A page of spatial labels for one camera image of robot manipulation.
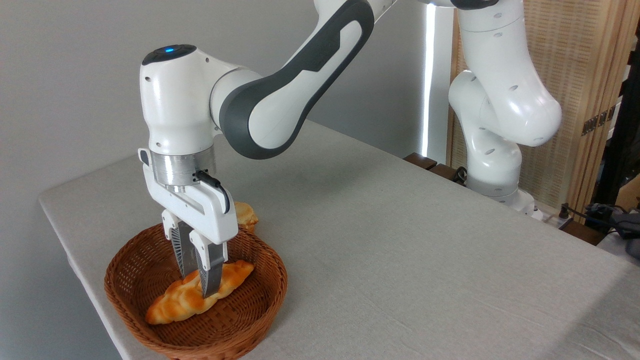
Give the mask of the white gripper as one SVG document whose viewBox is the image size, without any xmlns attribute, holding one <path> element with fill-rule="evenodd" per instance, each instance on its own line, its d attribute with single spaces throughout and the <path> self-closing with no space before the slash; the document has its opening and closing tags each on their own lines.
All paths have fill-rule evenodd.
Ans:
<svg viewBox="0 0 640 360">
<path fill-rule="evenodd" d="M 151 198 L 166 209 L 161 214 L 164 234 L 182 277 L 198 271 L 202 297 L 212 296 L 218 292 L 223 264 L 228 260 L 226 242 L 239 232 L 233 198 L 228 197 L 229 210 L 225 212 L 223 192 L 205 182 L 187 185 L 183 192 L 176 193 L 155 180 L 150 150 L 140 148 L 138 158 L 143 162 Z"/>
</svg>

